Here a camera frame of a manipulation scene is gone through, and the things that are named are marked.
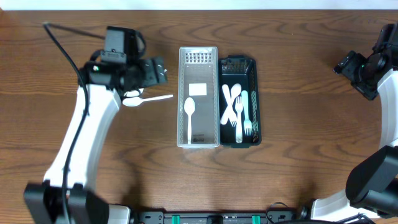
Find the white plastic spoon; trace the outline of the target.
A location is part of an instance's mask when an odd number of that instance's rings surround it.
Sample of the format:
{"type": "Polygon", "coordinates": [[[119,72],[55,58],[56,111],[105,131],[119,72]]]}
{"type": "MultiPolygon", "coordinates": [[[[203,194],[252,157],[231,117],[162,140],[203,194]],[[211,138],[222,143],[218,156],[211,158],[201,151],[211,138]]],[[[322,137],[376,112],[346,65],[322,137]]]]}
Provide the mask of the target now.
{"type": "Polygon", "coordinates": [[[186,112],[188,116],[188,124],[187,124],[187,142],[188,144],[192,143],[192,114],[195,112],[195,102],[193,98],[188,97],[184,102],[184,112],[186,112]]]}
{"type": "Polygon", "coordinates": [[[135,107],[135,106],[139,106],[142,103],[145,103],[147,101],[158,101],[158,100],[164,100],[164,99],[168,99],[168,98],[172,98],[173,95],[162,95],[162,96],[155,96],[155,97],[151,97],[151,98],[140,98],[138,96],[132,97],[132,98],[125,98],[122,101],[122,104],[124,106],[128,106],[128,107],[135,107]]]}
{"type": "Polygon", "coordinates": [[[124,97],[126,97],[126,98],[137,97],[137,96],[140,96],[143,92],[144,92],[144,89],[143,88],[139,88],[137,90],[132,90],[132,91],[126,92],[124,94],[124,97]]]}

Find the white plastic spoon bottom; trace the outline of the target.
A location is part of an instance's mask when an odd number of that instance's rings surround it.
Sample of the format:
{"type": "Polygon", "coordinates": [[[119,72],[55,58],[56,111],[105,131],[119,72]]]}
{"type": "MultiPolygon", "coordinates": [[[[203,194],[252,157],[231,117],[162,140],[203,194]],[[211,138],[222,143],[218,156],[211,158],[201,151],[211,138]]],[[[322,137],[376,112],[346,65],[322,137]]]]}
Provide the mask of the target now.
{"type": "Polygon", "coordinates": [[[188,97],[184,102],[184,112],[186,112],[188,116],[188,124],[187,124],[187,142],[188,144],[192,143],[192,114],[195,112],[195,102],[193,98],[188,97]]]}

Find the pink-white plastic spoon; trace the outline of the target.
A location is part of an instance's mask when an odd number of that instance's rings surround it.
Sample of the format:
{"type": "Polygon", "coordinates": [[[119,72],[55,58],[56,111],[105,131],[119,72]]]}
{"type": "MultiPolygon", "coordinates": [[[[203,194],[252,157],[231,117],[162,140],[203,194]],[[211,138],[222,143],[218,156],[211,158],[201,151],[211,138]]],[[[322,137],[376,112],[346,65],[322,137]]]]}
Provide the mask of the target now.
{"type": "Polygon", "coordinates": [[[241,85],[236,83],[229,89],[227,84],[224,84],[222,87],[224,98],[227,102],[227,107],[221,116],[220,123],[225,125],[227,121],[230,121],[232,127],[236,127],[237,125],[237,115],[233,110],[233,103],[235,98],[241,93],[241,85]]]}

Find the pink-white plastic fork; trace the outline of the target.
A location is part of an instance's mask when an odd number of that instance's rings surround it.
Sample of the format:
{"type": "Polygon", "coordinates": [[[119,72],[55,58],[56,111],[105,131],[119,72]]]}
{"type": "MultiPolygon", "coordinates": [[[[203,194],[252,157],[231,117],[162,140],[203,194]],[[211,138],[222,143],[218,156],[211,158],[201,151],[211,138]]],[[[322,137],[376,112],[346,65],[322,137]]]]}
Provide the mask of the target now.
{"type": "Polygon", "coordinates": [[[227,103],[227,107],[226,107],[223,115],[221,116],[220,123],[222,125],[225,125],[227,123],[227,121],[229,121],[231,123],[232,127],[236,127],[237,117],[233,111],[233,107],[232,107],[233,103],[231,101],[231,93],[229,90],[229,86],[227,84],[224,84],[224,85],[222,85],[221,88],[222,88],[224,98],[227,103]]]}

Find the cream plastic fork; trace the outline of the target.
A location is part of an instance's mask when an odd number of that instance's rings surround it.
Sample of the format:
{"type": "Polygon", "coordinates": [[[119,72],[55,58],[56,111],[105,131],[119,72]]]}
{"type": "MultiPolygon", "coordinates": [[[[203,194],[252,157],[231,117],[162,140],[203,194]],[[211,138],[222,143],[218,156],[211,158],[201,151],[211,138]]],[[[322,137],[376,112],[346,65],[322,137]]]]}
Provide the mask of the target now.
{"type": "Polygon", "coordinates": [[[236,125],[236,143],[242,143],[243,132],[242,132],[242,112],[243,112],[243,102],[240,96],[236,98],[235,110],[237,112],[237,125],[236,125]]]}

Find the mint green plastic fork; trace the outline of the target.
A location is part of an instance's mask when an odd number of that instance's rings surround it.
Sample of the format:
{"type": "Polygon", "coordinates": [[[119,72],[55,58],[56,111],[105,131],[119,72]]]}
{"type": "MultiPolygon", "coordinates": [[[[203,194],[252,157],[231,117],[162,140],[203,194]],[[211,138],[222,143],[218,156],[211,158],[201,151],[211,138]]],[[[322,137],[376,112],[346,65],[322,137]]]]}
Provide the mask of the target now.
{"type": "Polygon", "coordinates": [[[246,136],[250,136],[252,134],[252,122],[249,119],[249,97],[248,92],[243,90],[241,92],[242,101],[243,101],[243,110],[244,110],[244,132],[246,136]]]}

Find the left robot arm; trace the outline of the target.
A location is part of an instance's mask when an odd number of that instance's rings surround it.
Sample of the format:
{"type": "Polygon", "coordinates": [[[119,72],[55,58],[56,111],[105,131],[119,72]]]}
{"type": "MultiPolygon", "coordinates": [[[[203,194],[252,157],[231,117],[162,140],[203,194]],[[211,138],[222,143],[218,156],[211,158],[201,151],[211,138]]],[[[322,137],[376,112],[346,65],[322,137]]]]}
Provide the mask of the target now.
{"type": "Polygon", "coordinates": [[[166,83],[161,57],[117,61],[91,59],[80,69],[76,106],[62,146],[41,184],[29,183],[24,201],[35,223],[134,223],[130,207],[95,194],[103,145],[126,94],[166,83]]]}

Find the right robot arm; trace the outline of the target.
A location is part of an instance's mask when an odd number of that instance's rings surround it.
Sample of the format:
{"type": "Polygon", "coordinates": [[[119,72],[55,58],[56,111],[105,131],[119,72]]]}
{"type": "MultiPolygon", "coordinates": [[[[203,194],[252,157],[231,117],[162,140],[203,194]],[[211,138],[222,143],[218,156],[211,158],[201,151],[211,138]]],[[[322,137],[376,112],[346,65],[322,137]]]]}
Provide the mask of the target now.
{"type": "Polygon", "coordinates": [[[382,106],[379,149],[349,174],[344,190],[316,199],[302,216],[326,222],[397,216],[397,53],[374,51],[369,57],[350,51],[334,68],[369,100],[382,106]]]}

